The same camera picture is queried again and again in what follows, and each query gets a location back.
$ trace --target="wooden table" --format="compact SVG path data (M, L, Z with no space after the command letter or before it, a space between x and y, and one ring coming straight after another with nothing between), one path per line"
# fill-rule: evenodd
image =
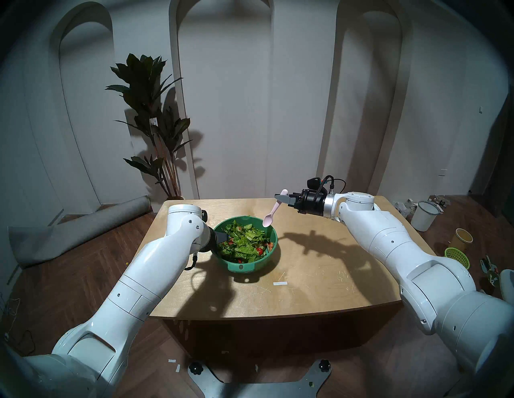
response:
M424 251L434 254L386 198L377 196L375 202L395 215ZM275 200L166 201L138 252L164 236L168 208L178 203L206 210L207 225L215 227L239 215L263 218ZM262 270L233 274L210 252L199 253L196 268L181 274L150 315L161 318L191 356L205 360L231 350L240 356L270 355L306 346L319 351L334 349L337 342L341 348L359 346L401 308L394 278L344 224L282 205L273 227L279 244ZM278 281L287 285L274 286Z

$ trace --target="pink spoon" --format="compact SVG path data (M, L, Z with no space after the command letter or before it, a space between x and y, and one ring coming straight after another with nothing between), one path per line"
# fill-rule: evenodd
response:
M288 191L287 189L283 189L282 192L280 192L280 195L288 195ZM264 217L264 220L262 220L262 226L263 227L267 227L267 226L270 226L271 223L273 222L273 214L277 211L277 209L279 208L279 206L282 204L282 202L279 202L277 200L277 202L275 203L275 206L273 206L273 209L271 210L271 213L269 213L266 217Z

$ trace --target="green colander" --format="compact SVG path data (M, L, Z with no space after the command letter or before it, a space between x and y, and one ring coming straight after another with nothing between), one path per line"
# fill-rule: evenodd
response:
M456 248L447 248L445 250L445 257L453 258L454 260L457 260L460 262L466 270L469 269L469 260L466 257L466 255L461 252L459 249Z

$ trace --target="green basket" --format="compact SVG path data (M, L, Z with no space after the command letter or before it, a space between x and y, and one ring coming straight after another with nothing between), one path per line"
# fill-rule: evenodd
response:
M266 233L266 236L269 238L270 242L273 243L273 248L271 249L271 252L269 252L268 249L266 249L266 255L263 258L254 262L248 262L246 264L239 264L238 262L229 262L219 257L217 253L213 253L213 255L220 261L221 264L226 266L227 269L231 272L249 273L258 271L268 263L269 258L271 257L275 248L277 247L277 244L279 243L277 232L272 226L263 227L262 219L252 216L237 216L229 218L218 224L214 228L214 230L218 232L223 232L223 228L225 228L227 224L233 223L234 220L239 225L252 224L258 230L264 231Z
M466 257L466 255L461 252L459 249L456 248L447 248L445 250L445 257L453 258L454 260L457 260L460 262L466 270L469 269L469 260Z

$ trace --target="yellow cup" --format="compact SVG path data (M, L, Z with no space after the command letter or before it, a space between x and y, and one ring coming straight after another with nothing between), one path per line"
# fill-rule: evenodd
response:
M464 253L468 245L471 243L473 243L473 237L471 234L462 228L457 228L449 247L459 249Z

